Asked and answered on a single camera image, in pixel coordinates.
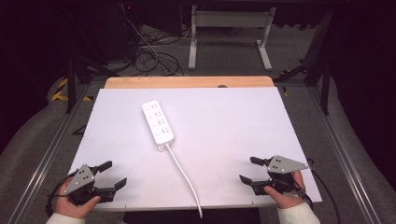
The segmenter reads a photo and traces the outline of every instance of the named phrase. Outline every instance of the white power strip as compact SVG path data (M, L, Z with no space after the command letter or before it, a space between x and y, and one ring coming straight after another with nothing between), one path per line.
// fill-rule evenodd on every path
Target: white power strip
M158 149L163 151L165 146L174 144L175 136L161 109L160 103L158 101L150 101L142 104L142 108Z
M195 189L187 175L184 173L180 164L178 164L178 161L170 147L175 142L175 136L171 127L169 126L168 120L166 119L163 110L161 109L160 103L158 103L158 101L149 101L142 104L142 108L143 112L145 113L146 120L148 121L149 129L151 130L152 136L154 137L155 144L157 144L157 147L160 151L163 151L165 148L167 148L171 153L178 169L184 175L190 185L192 193L195 197L195 201L197 202L199 216L200 218L203 218L201 204L198 200L197 194L195 193Z

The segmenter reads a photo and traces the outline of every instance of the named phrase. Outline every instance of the human hand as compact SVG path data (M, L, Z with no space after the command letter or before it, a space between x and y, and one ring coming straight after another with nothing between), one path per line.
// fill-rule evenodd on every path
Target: human hand
M292 175L294 181L298 184L298 186L296 185L296 187L305 189L303 175L301 174L301 172L296 171ZM285 196L277 192L276 189L270 186L265 186L264 191L277 202L279 208L281 209L291 208L305 202L305 200L300 197L296 198L296 197Z
M64 181L59 189L59 194L64 194L64 190L67 188L67 185L69 185L71 180L72 178L69 178ZM96 196L91 198L82 206L76 206L69 197L61 196L58 197L56 202L56 213L67 217L85 218L85 216L87 216L99 202L100 197Z

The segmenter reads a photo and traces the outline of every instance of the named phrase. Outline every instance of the black wire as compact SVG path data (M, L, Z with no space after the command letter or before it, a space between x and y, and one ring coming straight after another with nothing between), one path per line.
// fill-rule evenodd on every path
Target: black wire
M304 195L302 196L302 198L306 201L306 203L308 203L309 207L311 207L311 210L314 210L314 204L312 203L311 198L306 194L305 189L301 188L300 185L297 183L297 181L293 180L294 184L297 185L296 190L297 191L304 191Z
M320 181L321 185L326 189L327 193L329 194L330 199L332 200L332 205L334 206L334 210L335 210L335 214L337 215L337 223L340 224L341 223L341 218L340 218L340 213L338 211L338 207L337 204L335 203L335 199L332 196L332 194L330 193L330 190L327 188L327 186L325 185L324 181L320 178L320 176L317 174L317 172L314 170L313 168L313 164L314 164L314 160L312 159L307 159L309 166L311 167L311 172L312 174Z
M157 43L157 42L160 42L160 41L162 41L163 39L165 39L165 38L167 38L167 37L175 37L175 38L176 38L176 39L173 40L172 42L168 42L168 43L160 44L160 45L156 45L156 46L173 44L173 43L176 43L176 42L180 39L179 36L173 36L173 35L170 35L170 34L164 32L164 31L152 31L152 32L149 32L149 33L145 33L145 35L147 35L147 36L150 38L150 41L148 41L148 43L149 43L150 45L153 45L153 44L155 44L155 43Z
M158 43L160 41L162 41L163 39L167 38L167 37L174 37L175 39L170 41L170 42L166 42L166 43ZM168 46L168 45L172 45L177 43L178 41L180 41L181 37L180 36L173 36L173 35L169 35L167 33L164 33L163 36L161 37L152 37L150 35L148 35L148 39L146 39L146 41L151 45L151 46ZM141 47L145 47L148 44L146 42L140 44Z
M139 61L139 63L136 63L134 68L140 73L133 74L132 77L142 74L147 76L149 72L153 71L159 65L165 70L165 74L163 74L165 77L176 75L179 70L181 71L181 75L184 76L184 71L174 56L162 52L153 53L144 48L139 48L137 52L137 61ZM172 69L171 64L176 66L175 70Z
M47 205L46 205L46 213L47 213L48 217L52 216L52 214L53 214L53 210L52 210L52 200L53 200L53 198L60 196L60 195L55 194L55 193L58 191L58 189L61 187L61 185L64 183L64 181L66 181L68 178L74 176L76 173L77 173L77 171L75 171L74 173L72 173L70 175L67 175L65 178L63 178L58 183L58 185L55 187L55 189L52 190L52 193L48 196L49 198L47 200Z

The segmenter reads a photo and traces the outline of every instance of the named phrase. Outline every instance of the power cord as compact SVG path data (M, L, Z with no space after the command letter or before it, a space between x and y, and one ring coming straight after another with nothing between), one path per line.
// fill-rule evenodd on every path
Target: power cord
M311 210L314 211L314 204L312 203L311 198L306 194L305 189L301 188L295 180L293 180L293 182L297 186L297 195L302 197L309 207L311 207Z
M66 177L64 177L61 182L58 183L58 185L55 187L55 189L52 191L52 193L50 195L48 195L48 200L47 200L47 205L46 205L46 213L47 216L50 217L53 214L53 209L52 209L52 200L55 197L64 197L64 195L59 195L56 194L56 192L58 191L58 189L61 187L61 185L64 183L64 181L66 181L68 178L73 177L75 174L77 173L77 171L75 171L74 173L67 175Z
M335 203L334 197L332 196L332 194L330 193L330 190L327 188L326 184L324 183L324 181L320 178L320 176L318 175L318 173L315 171L315 168L313 166L314 164L314 160L312 159L306 159L309 165L309 168L311 169L312 174L319 180L319 182L321 183L321 185L326 189L327 193L329 194L330 199L332 200L332 205L334 206L334 210L335 210L335 214L337 215L337 223L341 224L341 218L340 218L340 213L338 211L338 207L337 204Z
M171 71L171 64L175 69L174 71ZM183 69L181 68L178 60L174 56L161 52L158 52L157 55L154 55L149 50L139 48L137 50L137 62L134 66L134 69L136 69L140 73L133 74L131 75L131 77L139 76L142 74L148 76L149 72L156 69L157 66L160 66L164 70L164 77L169 77L173 75L184 76Z
M166 144L166 148L167 148L167 149L169 150L169 152L171 153L171 155L172 155L172 157L173 157L173 159L174 159L174 161L175 161L175 163L176 163L178 169L180 170L180 172L184 175L184 177L186 178L187 182L189 182L190 188L191 188L192 193L194 194L194 197L195 197L195 201L197 202L197 206L198 206L198 210L199 210L199 216L200 216L200 218L203 218L204 216L203 216L203 213L202 213L201 204L199 203L199 200L198 200L197 194L195 193L194 187L192 186L192 184L191 184L189 178L187 177L187 175L184 173L184 171L183 171L183 169L181 168L180 164L178 164L178 161L177 161L177 159L176 159L176 157L175 157L175 155L174 155L174 153L173 153L171 147L169 146L169 144Z

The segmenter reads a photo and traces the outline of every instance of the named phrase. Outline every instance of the white table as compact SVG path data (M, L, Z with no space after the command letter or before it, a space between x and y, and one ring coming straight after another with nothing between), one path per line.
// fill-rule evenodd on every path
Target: white table
M305 156L275 87L103 89L71 166L113 161L96 175L95 186L113 187L128 178L102 211L196 209L188 183L168 151L160 152L141 105L158 100L174 131L172 149L189 176L203 208L257 207L275 204L255 196L239 175L269 178L249 157L280 155L305 162ZM303 170L307 193L321 202L309 170Z

